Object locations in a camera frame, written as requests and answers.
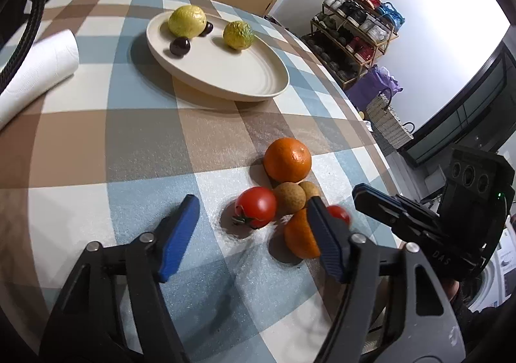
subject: red shoe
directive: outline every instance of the red shoe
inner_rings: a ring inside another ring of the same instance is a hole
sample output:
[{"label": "red shoe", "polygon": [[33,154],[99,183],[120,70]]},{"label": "red shoe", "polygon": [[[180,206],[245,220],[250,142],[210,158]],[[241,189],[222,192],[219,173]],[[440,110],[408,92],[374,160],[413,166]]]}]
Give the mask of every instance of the red shoe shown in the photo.
[{"label": "red shoe", "polygon": [[380,6],[381,0],[364,0],[364,3],[368,5],[371,9],[376,9],[378,6]]},{"label": "red shoe", "polygon": [[349,42],[348,45],[346,45],[346,50],[348,50],[350,53],[354,53],[360,50],[364,44],[365,43],[362,41],[362,39],[356,36]]},{"label": "red shoe", "polygon": [[355,53],[355,57],[358,59],[359,62],[365,63],[371,60],[374,53],[375,50],[373,50],[373,48],[370,45],[363,42],[362,48]]}]

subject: round table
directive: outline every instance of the round table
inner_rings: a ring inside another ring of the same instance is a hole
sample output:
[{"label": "round table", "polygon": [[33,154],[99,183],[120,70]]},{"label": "round table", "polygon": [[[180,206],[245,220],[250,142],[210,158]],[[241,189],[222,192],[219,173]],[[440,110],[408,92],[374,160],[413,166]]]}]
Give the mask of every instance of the round table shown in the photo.
[{"label": "round table", "polygon": [[[147,47],[147,23],[190,3],[251,24],[288,69],[285,93],[227,101],[163,70]],[[267,146],[295,137],[313,155],[308,180],[324,200],[346,207],[353,229],[395,246],[388,227],[354,209],[355,184],[391,195],[396,187],[333,78],[285,29],[210,0],[50,0],[38,38],[63,29],[77,39],[77,72],[0,132],[0,304],[12,324],[37,350],[87,242],[127,243],[195,194],[200,220],[179,272],[162,285],[192,361],[312,362],[341,286],[318,260],[288,252],[281,222],[249,233],[228,218],[242,191],[270,186],[261,162]],[[127,293],[121,310],[128,343],[138,349]]]}]

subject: paper towel roll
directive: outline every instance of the paper towel roll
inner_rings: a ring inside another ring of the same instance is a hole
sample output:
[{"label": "paper towel roll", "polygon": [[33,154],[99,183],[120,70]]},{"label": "paper towel roll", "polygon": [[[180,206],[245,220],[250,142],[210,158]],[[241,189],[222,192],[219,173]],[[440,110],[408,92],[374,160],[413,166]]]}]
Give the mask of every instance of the paper towel roll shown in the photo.
[{"label": "paper towel roll", "polygon": [[67,29],[34,44],[5,91],[0,94],[0,130],[52,86],[79,67],[79,50]]}]

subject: checkered tablecloth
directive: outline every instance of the checkered tablecloth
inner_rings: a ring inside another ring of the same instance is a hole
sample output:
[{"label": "checkered tablecloth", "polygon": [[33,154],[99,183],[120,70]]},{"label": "checkered tablecloth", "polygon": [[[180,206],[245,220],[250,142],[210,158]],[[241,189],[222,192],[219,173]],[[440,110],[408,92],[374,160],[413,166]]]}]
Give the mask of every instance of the checkered tablecloth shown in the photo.
[{"label": "checkered tablecloth", "polygon": [[[244,19],[285,63],[291,85],[274,100],[213,98],[175,81],[152,57],[149,20],[184,4]],[[295,260],[282,225],[248,233],[232,201],[270,186],[261,157],[283,136],[313,155],[309,180],[353,228],[395,246],[386,226],[357,213],[352,187],[396,191],[375,141],[335,81],[295,36],[209,0],[50,0],[38,38],[71,29],[77,72],[0,132],[0,303],[34,348],[87,242],[126,243],[152,230],[186,194],[201,217],[180,271],[162,291],[193,361],[312,362],[339,301],[318,260]],[[0,55],[13,52],[22,29]],[[138,349],[127,295],[121,305]]]}]

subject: plate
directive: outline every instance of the plate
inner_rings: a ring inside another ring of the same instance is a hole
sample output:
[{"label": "plate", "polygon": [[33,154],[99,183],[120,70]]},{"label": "plate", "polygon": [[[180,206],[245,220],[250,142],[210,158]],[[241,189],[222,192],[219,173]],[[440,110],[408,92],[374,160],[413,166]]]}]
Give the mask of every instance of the plate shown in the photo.
[{"label": "plate", "polygon": [[260,38],[241,52],[223,39],[225,19],[206,15],[213,24],[207,36],[190,40],[190,52],[182,58],[169,49],[175,36],[168,29],[171,11],[151,19],[146,37],[157,62],[172,76],[200,91],[233,101],[262,101],[287,89],[289,77],[285,64]]}]

